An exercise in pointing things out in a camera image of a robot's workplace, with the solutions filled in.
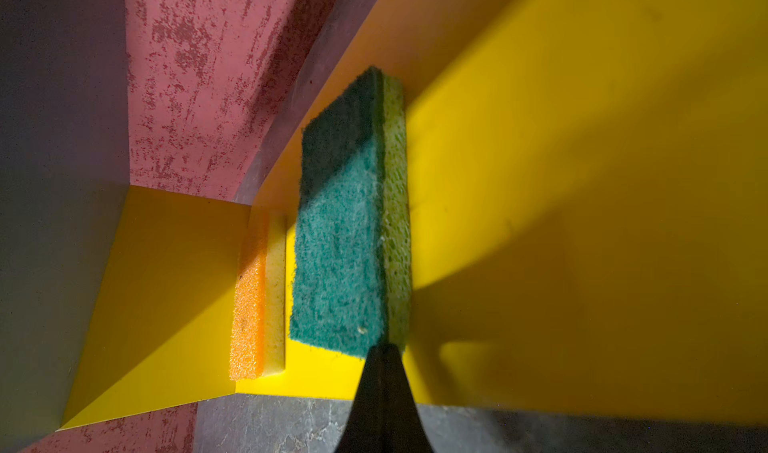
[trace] scrubbing pad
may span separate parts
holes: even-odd
[[[370,68],[303,133],[292,339],[359,357],[405,347],[407,197],[402,88]]]
[[[230,343],[230,379],[255,379],[285,369],[286,221],[252,208],[240,250]]]

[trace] pink surface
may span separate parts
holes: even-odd
[[[125,0],[130,182],[231,199],[335,0]]]
[[[192,453],[197,403],[57,431],[21,453]]]

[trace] yellow-green sponge layer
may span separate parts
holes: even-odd
[[[404,348],[411,290],[402,89],[370,68],[302,137],[290,337],[364,357]]]

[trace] orange sponge layer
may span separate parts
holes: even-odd
[[[285,218],[251,210],[240,250],[230,346],[230,378],[285,369]]]

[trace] gray stone floor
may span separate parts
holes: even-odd
[[[333,451],[350,401],[231,395],[202,401],[194,453]],[[437,453],[768,452],[768,429],[420,405]]]

